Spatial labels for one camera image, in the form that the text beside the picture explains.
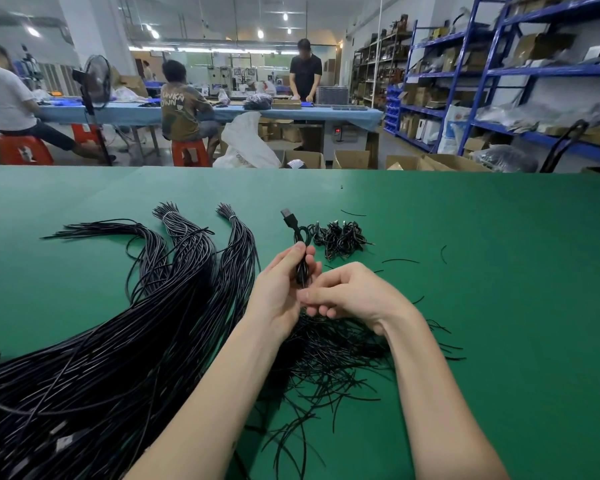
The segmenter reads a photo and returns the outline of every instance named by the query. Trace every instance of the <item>white pillar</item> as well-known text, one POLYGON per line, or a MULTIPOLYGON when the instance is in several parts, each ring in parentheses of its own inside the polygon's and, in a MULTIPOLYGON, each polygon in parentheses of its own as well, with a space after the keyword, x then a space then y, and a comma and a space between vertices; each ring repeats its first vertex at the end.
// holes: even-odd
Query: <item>white pillar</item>
POLYGON ((115 0, 58 1, 83 68, 91 55, 103 55, 121 75, 137 75, 115 0))

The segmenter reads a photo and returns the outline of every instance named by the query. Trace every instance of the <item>human hand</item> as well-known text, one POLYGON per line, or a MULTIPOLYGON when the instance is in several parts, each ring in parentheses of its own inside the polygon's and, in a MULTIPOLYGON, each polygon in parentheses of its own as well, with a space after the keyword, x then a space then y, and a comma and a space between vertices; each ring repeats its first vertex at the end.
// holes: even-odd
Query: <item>human hand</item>
POLYGON ((359 262, 322 274, 309 288, 298 290, 297 298, 311 316, 357 317, 378 335, 384 335, 387 320, 417 313, 400 291, 359 262))
POLYGON ((278 346, 291 334, 300 315, 296 266, 304 257, 309 266, 310 282, 314 282, 322 272, 322 263, 316 262, 314 256, 315 247, 306 247, 304 242, 298 242, 277 255, 258 275, 253 286, 242 320, 264 324, 272 331, 278 346))

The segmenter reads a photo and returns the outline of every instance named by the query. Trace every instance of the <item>white t-shirt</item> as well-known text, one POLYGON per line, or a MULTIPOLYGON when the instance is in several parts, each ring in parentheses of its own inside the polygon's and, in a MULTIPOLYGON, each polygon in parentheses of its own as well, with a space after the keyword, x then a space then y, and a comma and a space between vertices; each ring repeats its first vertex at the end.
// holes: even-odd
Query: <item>white t-shirt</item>
POLYGON ((22 104, 35 99, 23 81, 0 67, 0 130, 21 131, 36 125, 36 117, 22 104))

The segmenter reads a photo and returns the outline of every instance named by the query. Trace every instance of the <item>workbench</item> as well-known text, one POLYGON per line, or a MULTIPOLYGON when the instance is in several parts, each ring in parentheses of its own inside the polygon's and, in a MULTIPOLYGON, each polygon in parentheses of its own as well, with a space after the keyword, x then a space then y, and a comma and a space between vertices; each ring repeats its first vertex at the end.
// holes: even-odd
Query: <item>workbench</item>
MULTIPOLYGON (((43 120, 48 123, 72 124, 88 123, 85 108, 75 106, 42 106, 43 120)), ((230 105, 215 108, 215 119, 220 124, 231 122, 236 116, 245 112, 241 105, 230 105)), ((320 123, 323 126, 323 152, 328 161, 333 159, 335 149, 364 150, 367 145, 367 133, 375 131, 383 116, 377 109, 367 111, 343 111, 327 107, 304 107, 302 109, 270 109, 260 111, 261 115, 273 120, 296 120, 307 123, 320 123), (350 141, 335 143, 332 137, 336 128, 350 141)), ((140 103, 111 102, 106 107, 96 110, 96 119, 103 125, 130 126, 136 143, 139 143, 136 128, 149 127, 153 147, 159 151, 155 138, 154 126, 162 123, 160 107, 140 107, 140 103)))
MULTIPOLYGON (((39 237, 123 217, 164 233, 152 209, 165 201, 209 226, 218 249, 230 226, 216 207, 231 204, 263 266, 293 244, 281 209, 302 225, 357 220, 375 246, 353 259, 384 269, 412 301, 424 296, 424 316, 452 332, 436 336, 464 347, 467 360, 451 369, 511 477, 600 479, 600 175, 0 166, 3 355, 51 345, 127 306, 127 238, 39 237), (420 264, 381 263, 392 258, 420 264)), ((309 450, 306 478, 413 478, 395 381, 359 377, 381 401, 344 400, 335 434, 328 408, 305 424, 326 463, 309 450)), ((283 406, 271 427, 294 417, 283 406)), ((259 452, 261 441, 245 433, 239 451, 252 478, 273 479, 275 446, 259 452)), ((298 437, 287 446, 301 457, 298 437)), ((280 478, 297 477, 284 455, 280 468, 280 478)))

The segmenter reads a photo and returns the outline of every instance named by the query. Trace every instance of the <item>fan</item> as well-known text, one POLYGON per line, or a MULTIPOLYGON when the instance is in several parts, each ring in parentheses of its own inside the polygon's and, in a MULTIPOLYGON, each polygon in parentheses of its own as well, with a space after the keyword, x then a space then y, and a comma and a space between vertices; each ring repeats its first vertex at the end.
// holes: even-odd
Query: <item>fan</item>
POLYGON ((84 72, 73 69, 72 78, 80 84, 82 103, 89 115, 89 124, 96 128, 96 137, 109 166, 112 166, 111 156, 107 151, 102 131, 96 120, 95 108, 102 109, 109 103, 111 97, 111 65, 102 55, 92 55, 88 58, 84 72))

